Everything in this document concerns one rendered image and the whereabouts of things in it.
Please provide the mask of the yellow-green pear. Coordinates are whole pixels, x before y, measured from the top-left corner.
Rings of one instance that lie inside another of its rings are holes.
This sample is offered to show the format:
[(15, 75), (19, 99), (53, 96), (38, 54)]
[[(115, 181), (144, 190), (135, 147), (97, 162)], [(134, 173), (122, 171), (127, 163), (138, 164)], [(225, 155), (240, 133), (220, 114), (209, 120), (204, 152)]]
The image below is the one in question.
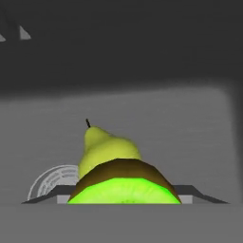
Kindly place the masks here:
[(141, 159), (138, 146), (130, 139), (118, 137), (93, 126), (85, 120), (84, 152), (79, 163), (79, 178), (83, 178), (97, 165), (113, 159)]

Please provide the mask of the halved green kiwi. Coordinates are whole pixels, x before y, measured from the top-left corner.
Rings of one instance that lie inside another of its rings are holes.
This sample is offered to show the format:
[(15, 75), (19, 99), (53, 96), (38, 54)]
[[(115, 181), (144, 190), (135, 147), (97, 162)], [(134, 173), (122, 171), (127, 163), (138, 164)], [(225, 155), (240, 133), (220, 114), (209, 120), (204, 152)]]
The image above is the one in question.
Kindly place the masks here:
[(139, 159), (113, 159), (83, 176), (67, 203), (181, 204), (181, 200), (156, 167)]

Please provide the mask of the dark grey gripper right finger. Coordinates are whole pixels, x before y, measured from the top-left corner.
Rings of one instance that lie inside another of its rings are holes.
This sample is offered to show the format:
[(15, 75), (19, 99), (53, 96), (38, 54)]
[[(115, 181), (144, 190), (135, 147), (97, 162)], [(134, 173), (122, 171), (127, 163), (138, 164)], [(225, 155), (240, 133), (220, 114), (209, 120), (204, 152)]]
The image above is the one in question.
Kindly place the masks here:
[(183, 204), (226, 204), (226, 201), (202, 194), (193, 185), (175, 185), (174, 188)]

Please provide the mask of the grey sink basin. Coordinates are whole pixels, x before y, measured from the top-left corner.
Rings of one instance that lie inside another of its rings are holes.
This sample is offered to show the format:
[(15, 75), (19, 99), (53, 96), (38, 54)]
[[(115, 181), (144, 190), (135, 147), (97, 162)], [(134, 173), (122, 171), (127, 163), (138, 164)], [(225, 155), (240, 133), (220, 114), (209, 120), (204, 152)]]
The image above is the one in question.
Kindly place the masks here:
[(243, 0), (0, 0), (0, 203), (97, 125), (175, 184), (243, 202)]

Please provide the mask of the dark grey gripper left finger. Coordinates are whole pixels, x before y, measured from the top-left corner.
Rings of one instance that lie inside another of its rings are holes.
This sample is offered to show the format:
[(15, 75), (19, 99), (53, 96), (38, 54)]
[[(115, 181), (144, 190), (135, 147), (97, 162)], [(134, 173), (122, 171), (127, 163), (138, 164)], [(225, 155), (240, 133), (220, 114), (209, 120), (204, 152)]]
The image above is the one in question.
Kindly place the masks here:
[(58, 185), (48, 194), (27, 200), (25, 204), (66, 204), (74, 189), (74, 185)]

